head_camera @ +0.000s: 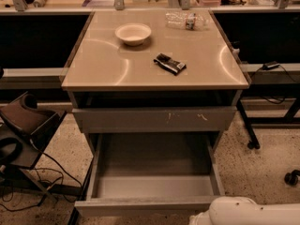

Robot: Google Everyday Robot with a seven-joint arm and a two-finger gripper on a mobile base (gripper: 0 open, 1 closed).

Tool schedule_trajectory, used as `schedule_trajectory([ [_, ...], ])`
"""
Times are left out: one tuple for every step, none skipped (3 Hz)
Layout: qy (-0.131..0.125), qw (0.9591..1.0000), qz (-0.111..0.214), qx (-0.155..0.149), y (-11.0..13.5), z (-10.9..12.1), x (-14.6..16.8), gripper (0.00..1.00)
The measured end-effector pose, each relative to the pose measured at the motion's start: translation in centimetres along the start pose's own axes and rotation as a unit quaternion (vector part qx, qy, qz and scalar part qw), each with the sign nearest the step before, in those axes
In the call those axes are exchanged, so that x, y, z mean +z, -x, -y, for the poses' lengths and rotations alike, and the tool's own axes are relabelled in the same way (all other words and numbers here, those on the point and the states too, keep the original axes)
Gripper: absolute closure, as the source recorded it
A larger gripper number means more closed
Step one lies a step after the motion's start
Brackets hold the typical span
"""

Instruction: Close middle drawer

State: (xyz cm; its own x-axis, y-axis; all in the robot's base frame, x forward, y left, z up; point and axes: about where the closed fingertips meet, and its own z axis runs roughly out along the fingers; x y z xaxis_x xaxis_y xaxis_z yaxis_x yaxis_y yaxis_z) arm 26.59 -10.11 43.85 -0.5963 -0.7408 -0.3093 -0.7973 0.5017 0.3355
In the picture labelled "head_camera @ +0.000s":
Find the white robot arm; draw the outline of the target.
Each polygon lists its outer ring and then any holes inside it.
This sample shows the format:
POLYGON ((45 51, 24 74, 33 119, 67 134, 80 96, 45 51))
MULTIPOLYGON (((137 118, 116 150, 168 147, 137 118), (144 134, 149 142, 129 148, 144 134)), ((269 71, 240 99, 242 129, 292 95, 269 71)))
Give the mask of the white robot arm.
POLYGON ((300 225, 300 204, 257 204, 247 197, 219 197, 188 225, 300 225))

